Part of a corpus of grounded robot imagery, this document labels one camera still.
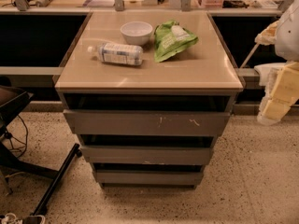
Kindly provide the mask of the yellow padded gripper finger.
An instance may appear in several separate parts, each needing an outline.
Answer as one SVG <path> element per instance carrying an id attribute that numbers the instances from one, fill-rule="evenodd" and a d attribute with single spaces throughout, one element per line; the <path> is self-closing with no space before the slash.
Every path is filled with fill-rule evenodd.
<path id="1" fill-rule="evenodd" d="M 272 68 L 259 106 L 258 122 L 266 126 L 280 122 L 298 100 L 299 62 L 287 62 L 281 68 Z"/>
<path id="2" fill-rule="evenodd" d="M 278 21 L 274 21 L 269 24 L 264 30 L 262 30 L 255 37 L 255 42 L 259 45 L 274 45 L 276 43 L 276 31 L 278 27 Z"/>

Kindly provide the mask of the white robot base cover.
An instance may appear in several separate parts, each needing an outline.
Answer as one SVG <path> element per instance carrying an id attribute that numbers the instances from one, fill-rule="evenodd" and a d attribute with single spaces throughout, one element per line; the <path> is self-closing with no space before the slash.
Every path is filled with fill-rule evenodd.
<path id="1" fill-rule="evenodd" d="M 264 63 L 264 64 L 258 64 L 254 66 L 254 70 L 259 75 L 259 85 L 265 86 L 268 76 L 270 74 L 270 71 L 272 69 L 280 69 L 284 66 L 284 63 Z"/>

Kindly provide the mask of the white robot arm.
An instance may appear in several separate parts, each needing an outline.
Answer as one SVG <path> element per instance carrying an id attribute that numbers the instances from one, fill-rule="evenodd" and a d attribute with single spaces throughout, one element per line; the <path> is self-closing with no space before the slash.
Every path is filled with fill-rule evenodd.
<path id="1" fill-rule="evenodd" d="M 299 100 L 299 0 L 259 33 L 255 42 L 274 45 L 276 55 L 286 60 L 281 68 L 270 69 L 257 116 L 262 125 L 273 125 Z"/>

